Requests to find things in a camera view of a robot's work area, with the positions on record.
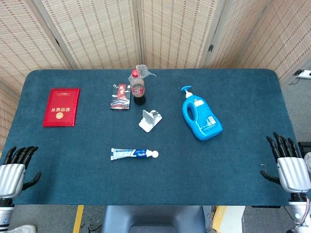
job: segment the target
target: red bottle cap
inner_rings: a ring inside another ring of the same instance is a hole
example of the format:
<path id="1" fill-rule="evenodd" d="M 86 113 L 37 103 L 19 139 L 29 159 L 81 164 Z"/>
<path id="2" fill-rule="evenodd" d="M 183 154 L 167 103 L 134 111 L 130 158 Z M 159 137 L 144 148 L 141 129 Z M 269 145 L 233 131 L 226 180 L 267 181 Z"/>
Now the red bottle cap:
<path id="1" fill-rule="evenodd" d="M 137 78 L 138 75 L 139 75 L 138 70 L 133 69 L 133 71 L 132 71 L 132 76 L 133 76 L 134 78 Z"/>

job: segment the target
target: woven partition panel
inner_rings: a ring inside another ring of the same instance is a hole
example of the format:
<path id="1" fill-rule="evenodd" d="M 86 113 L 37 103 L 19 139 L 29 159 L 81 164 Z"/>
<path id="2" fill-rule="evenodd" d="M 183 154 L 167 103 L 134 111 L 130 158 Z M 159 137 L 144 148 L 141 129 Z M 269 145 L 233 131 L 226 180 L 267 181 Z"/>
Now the woven partition panel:
<path id="1" fill-rule="evenodd" d="M 228 68 L 247 41 L 267 1 L 231 0 L 228 13 L 205 67 Z"/>
<path id="2" fill-rule="evenodd" d="M 279 79 L 311 56 L 311 0 L 273 1 L 239 67 L 269 68 Z"/>
<path id="3" fill-rule="evenodd" d="M 217 0 L 142 0 L 146 65 L 198 67 L 217 3 Z"/>
<path id="4" fill-rule="evenodd" d="M 18 102 L 6 92 L 0 90 L 0 151 L 4 147 L 6 137 L 17 109 Z"/>
<path id="5" fill-rule="evenodd" d="M 139 63 L 131 0 L 43 0 L 80 69 Z"/>
<path id="6" fill-rule="evenodd" d="M 24 0 L 1 0 L 0 23 L 0 79 L 13 90 L 34 69 L 66 69 Z"/>

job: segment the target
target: white pump head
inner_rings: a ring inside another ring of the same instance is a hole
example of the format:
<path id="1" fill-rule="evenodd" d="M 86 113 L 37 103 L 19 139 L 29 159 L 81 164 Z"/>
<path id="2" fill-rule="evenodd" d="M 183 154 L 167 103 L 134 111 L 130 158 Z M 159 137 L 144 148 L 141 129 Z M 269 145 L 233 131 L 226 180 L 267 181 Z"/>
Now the white pump head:
<path id="1" fill-rule="evenodd" d="M 180 89 L 181 91 L 185 91 L 186 92 L 186 98 L 192 96 L 192 93 L 187 91 L 189 88 L 191 88 L 191 86 L 184 86 L 184 87 L 182 87 Z"/>

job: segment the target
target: white card holder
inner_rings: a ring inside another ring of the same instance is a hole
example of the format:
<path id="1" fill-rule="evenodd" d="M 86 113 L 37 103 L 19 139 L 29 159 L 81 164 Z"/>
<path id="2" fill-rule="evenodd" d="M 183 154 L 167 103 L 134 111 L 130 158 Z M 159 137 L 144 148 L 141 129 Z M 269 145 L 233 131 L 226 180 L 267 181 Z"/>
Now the white card holder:
<path id="1" fill-rule="evenodd" d="M 161 114 L 156 110 L 152 110 L 149 113 L 145 110 L 142 110 L 142 120 L 140 121 L 139 126 L 148 133 L 161 119 Z"/>

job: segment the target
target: black chair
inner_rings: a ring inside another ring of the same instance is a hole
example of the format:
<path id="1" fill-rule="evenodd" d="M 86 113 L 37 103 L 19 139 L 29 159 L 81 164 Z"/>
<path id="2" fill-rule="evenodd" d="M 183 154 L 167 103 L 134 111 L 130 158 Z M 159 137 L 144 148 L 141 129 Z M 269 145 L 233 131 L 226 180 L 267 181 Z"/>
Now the black chair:
<path id="1" fill-rule="evenodd" d="M 102 233 L 205 233 L 202 206 L 107 206 Z"/>

